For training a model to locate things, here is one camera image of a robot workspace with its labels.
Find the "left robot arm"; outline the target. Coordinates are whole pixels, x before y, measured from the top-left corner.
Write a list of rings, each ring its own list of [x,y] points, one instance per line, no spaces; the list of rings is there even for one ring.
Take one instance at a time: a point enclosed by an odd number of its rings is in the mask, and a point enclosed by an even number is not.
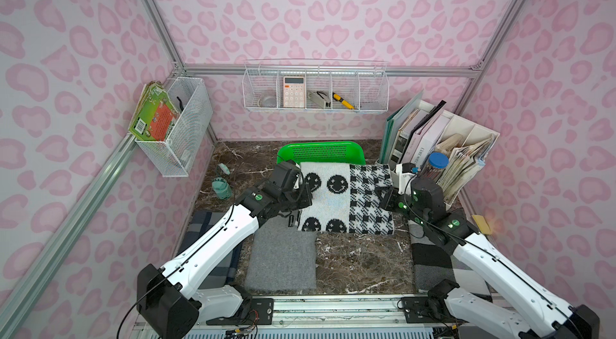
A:
[[[268,220],[312,204],[311,191],[293,160],[247,188],[213,228],[160,268],[147,265],[137,278],[136,311],[161,338],[183,338],[198,323],[224,320],[251,331],[258,315],[241,286],[200,288],[210,273]]]

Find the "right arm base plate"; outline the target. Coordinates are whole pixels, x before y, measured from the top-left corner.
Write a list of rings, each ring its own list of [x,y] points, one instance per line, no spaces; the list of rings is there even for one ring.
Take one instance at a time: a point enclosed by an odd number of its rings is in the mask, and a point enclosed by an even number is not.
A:
[[[455,321],[447,311],[445,303],[435,297],[403,297],[397,302],[396,306],[404,313],[407,324],[448,324]]]

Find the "black white smiley scarf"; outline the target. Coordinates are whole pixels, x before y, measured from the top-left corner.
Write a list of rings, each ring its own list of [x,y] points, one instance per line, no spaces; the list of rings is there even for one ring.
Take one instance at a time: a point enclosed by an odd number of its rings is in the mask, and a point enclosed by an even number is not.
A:
[[[380,194],[393,187],[388,166],[342,163],[300,164],[311,194],[301,210],[298,230],[316,233],[391,235],[391,212],[380,207]]]

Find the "grey fuzzy scarf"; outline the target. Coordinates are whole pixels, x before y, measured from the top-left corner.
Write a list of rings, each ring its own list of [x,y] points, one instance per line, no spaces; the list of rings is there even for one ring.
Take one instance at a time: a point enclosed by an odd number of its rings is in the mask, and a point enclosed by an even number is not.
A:
[[[259,294],[302,294],[317,289],[314,232],[268,220],[254,234],[244,286]]]

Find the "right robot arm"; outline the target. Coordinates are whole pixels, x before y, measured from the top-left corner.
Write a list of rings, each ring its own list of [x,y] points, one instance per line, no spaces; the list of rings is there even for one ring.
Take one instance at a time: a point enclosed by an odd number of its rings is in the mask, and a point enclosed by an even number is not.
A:
[[[462,209],[449,211],[433,180],[419,177],[399,191],[375,190],[385,210],[399,212],[420,225],[426,238],[465,264],[510,303],[509,309],[444,280],[428,292],[436,317],[449,315],[497,338],[597,338],[600,319],[586,305],[572,306],[504,257]]]

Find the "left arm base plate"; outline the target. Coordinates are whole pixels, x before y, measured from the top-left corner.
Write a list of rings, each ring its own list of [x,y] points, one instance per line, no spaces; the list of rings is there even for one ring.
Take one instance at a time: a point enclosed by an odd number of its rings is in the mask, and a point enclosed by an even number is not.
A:
[[[244,301],[239,310],[230,318],[215,318],[206,322],[207,326],[244,326],[254,322],[258,326],[270,326],[273,321],[274,299],[252,298]]]

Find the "grey black checked scarf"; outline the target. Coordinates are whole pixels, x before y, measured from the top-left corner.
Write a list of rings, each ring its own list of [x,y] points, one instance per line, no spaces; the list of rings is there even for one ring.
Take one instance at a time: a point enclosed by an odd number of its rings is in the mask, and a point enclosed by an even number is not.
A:
[[[408,222],[411,235],[411,252],[415,287],[420,292],[437,286],[443,280],[454,281],[466,291],[492,300],[492,294],[484,279],[442,248],[435,246],[424,236],[423,229],[413,221]]]

